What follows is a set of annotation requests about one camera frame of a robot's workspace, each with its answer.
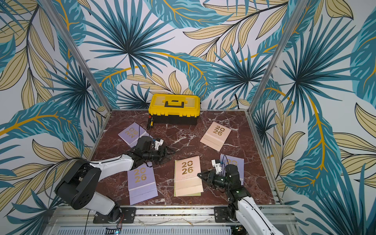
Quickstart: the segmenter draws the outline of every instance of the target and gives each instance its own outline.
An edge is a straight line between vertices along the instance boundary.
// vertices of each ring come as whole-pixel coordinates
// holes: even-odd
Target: metal corner post
[[[52,24],[55,26],[56,31],[63,38],[68,49],[70,50],[73,57],[75,58],[77,64],[82,69],[83,74],[89,80],[93,90],[97,93],[99,100],[102,102],[106,110],[108,112],[111,112],[112,108],[110,104],[108,103],[106,97],[103,95],[103,92],[101,91],[97,81],[95,80],[94,75],[90,71],[90,68],[88,67],[84,57],[82,56],[71,34],[69,33],[67,27],[65,26],[63,19],[59,16],[58,11],[56,10],[55,6],[52,4],[52,1],[51,0],[39,0],[39,2],[42,4],[43,9],[46,11],[46,14],[48,15],[49,19],[52,21]]]
[[[258,100],[260,99],[262,92],[265,89],[265,86],[266,86],[266,84],[269,80],[269,77],[271,76],[271,73],[272,73],[274,67],[277,64],[277,60],[279,59],[283,50],[285,49],[285,46],[286,46],[288,40],[290,39],[290,36],[292,35],[292,33],[295,29],[295,25],[298,23],[299,18],[302,15],[303,10],[308,3],[308,0],[298,0],[297,2],[298,3],[296,4],[296,6],[294,8],[294,11],[292,12],[291,17],[290,17],[289,21],[287,22],[285,32],[282,34],[282,36],[281,36],[281,38],[278,42],[277,48],[276,48],[276,50],[274,51],[274,53],[271,57],[270,63],[268,65],[268,67],[266,68],[264,75],[262,76],[262,79],[259,83],[257,91],[256,91],[256,93],[255,93],[255,95],[252,99],[252,102],[251,102],[249,108],[248,108],[249,115],[252,115],[252,113],[253,113],[253,111],[256,107],[256,104],[257,104]]]

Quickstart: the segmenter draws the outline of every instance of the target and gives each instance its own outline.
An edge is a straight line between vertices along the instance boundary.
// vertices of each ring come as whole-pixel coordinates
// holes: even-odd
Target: toolbox handle
[[[182,101],[182,105],[176,106],[176,105],[169,105],[168,101],[165,102],[165,107],[174,107],[174,108],[183,108],[184,107],[184,101]]]

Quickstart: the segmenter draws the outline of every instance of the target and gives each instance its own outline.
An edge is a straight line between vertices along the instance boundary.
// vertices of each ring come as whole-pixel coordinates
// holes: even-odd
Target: black mounting plate
[[[216,223],[231,223],[229,209],[227,206],[214,207],[214,218]]]
[[[124,214],[123,217],[123,224],[133,224],[136,215],[136,208],[135,207],[120,207],[121,212]],[[102,215],[101,213],[96,212],[94,216],[93,223],[94,224],[117,224],[119,220],[115,222],[109,222],[108,217],[106,215]]]

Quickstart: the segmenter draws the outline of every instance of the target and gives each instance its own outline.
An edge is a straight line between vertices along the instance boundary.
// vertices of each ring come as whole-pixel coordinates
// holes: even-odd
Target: wall
[[[236,96],[247,108],[296,2],[88,1],[86,30],[72,35],[114,108],[148,108],[155,93],[195,94],[203,109],[235,108]]]
[[[106,112],[37,1],[17,2],[0,1],[0,227],[37,235],[59,204],[54,181],[89,156]],[[83,19],[77,1],[61,5]]]
[[[253,112],[302,234],[376,233],[375,7],[310,0]]]

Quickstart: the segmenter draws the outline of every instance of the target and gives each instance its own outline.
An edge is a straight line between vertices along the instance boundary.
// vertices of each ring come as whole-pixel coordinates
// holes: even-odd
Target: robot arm
[[[197,174],[205,183],[214,188],[224,188],[229,200],[228,217],[239,221],[249,234],[283,235],[257,207],[251,194],[241,185],[238,167],[227,165],[226,175],[220,175],[219,160],[213,160],[215,169]]]
[[[148,161],[162,165],[170,160],[168,155],[163,140],[142,136],[135,147],[121,156],[103,161],[76,161],[57,184],[55,193],[73,209],[87,208],[107,215],[109,221],[115,221],[120,206],[95,191],[98,181],[122,171],[136,169]]]

